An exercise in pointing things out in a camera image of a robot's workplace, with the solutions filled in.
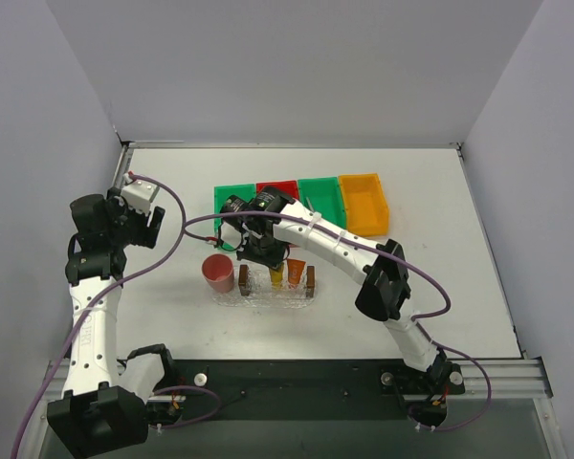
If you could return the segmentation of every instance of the wooden block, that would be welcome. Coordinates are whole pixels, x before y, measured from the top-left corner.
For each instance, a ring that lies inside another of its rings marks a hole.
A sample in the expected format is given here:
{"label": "wooden block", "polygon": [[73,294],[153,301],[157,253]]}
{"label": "wooden block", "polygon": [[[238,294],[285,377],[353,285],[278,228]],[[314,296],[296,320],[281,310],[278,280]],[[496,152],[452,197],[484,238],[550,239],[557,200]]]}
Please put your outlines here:
{"label": "wooden block", "polygon": [[251,282],[249,282],[249,266],[240,265],[238,272],[238,288],[242,296],[249,296],[251,294]]}
{"label": "wooden block", "polygon": [[312,298],[315,296],[315,267],[306,267],[306,297]]}

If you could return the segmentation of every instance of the yellow bin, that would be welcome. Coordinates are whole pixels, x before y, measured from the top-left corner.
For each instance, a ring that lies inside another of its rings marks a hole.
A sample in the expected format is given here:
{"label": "yellow bin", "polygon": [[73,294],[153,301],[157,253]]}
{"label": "yellow bin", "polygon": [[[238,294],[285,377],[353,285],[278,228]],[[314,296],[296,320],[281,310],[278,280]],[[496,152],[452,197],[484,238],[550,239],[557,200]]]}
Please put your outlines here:
{"label": "yellow bin", "polygon": [[389,231],[389,207],[378,174],[341,175],[346,229],[359,236],[382,236]]}

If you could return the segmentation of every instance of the screw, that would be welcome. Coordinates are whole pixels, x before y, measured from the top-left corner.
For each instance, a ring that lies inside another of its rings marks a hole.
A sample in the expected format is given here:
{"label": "screw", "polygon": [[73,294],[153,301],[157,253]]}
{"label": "screw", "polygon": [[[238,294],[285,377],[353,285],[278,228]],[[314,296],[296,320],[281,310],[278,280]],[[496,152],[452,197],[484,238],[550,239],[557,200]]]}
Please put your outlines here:
{"label": "screw", "polygon": [[381,375],[381,383],[383,385],[393,384],[393,375],[391,373],[385,372]]}
{"label": "screw", "polygon": [[454,385],[461,385],[463,383],[463,376],[458,371],[453,371],[449,376],[449,381]]}

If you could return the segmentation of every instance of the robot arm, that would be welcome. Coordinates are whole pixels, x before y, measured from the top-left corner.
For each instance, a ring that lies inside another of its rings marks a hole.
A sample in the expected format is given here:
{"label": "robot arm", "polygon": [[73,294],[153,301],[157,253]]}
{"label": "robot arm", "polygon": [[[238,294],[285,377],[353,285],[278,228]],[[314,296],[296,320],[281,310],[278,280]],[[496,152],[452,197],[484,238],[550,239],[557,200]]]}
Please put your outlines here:
{"label": "robot arm", "polygon": [[[151,215],[157,191],[147,183],[131,182],[121,190],[111,188],[106,198],[93,194],[71,204],[77,234],[69,245],[66,277],[75,322],[92,298],[122,279],[126,246],[155,247],[165,214],[155,207]],[[76,458],[143,443],[148,435],[147,399],[156,386],[177,380],[174,362],[162,344],[133,351],[119,375],[120,297],[121,288],[116,288],[89,312],[72,344],[62,399],[47,406],[49,425]]]}
{"label": "robot arm", "polygon": [[[362,288],[355,304],[366,316],[381,321],[397,342],[407,366],[424,372],[431,383],[446,376],[446,356],[432,344],[411,320],[415,314],[410,303],[408,270],[382,256],[357,250],[345,241],[354,241],[404,259],[402,246],[389,239],[384,245],[352,234],[326,220],[318,212],[272,186],[266,186],[250,203],[232,196],[221,212],[266,210],[289,215],[308,222],[263,217],[225,218],[225,222],[243,235],[238,259],[275,268],[284,257],[289,244],[295,244],[332,263],[349,275]],[[329,235],[313,225],[322,227]]]}

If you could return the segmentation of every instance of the orange cup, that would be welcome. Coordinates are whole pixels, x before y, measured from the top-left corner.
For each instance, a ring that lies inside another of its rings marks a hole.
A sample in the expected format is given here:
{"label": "orange cup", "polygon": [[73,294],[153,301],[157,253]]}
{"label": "orange cup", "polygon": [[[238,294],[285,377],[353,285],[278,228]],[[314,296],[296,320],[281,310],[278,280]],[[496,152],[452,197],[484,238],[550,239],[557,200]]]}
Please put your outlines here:
{"label": "orange cup", "polygon": [[298,286],[305,266],[305,261],[287,258],[287,280],[290,289],[295,289]]}

